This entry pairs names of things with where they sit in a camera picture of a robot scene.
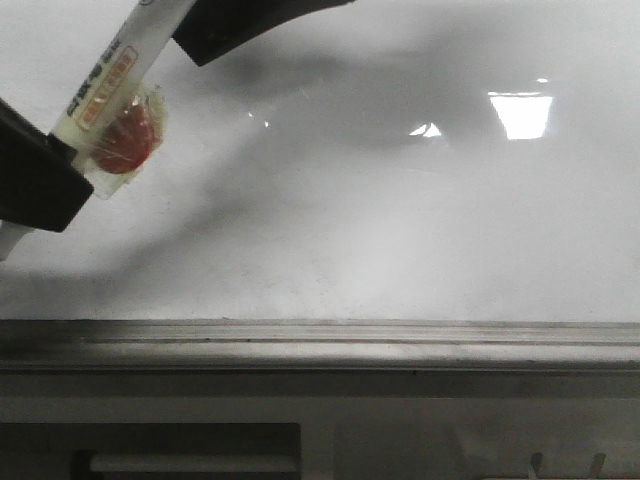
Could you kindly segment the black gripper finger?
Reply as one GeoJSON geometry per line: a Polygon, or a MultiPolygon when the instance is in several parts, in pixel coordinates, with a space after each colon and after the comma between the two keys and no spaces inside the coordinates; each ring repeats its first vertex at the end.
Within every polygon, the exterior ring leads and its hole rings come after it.
{"type": "Polygon", "coordinates": [[[1,219],[62,232],[94,192],[70,163],[75,150],[1,103],[1,219]]]}
{"type": "Polygon", "coordinates": [[[348,0],[198,0],[172,39],[196,65],[204,66],[284,23],[348,3],[348,0]]]}

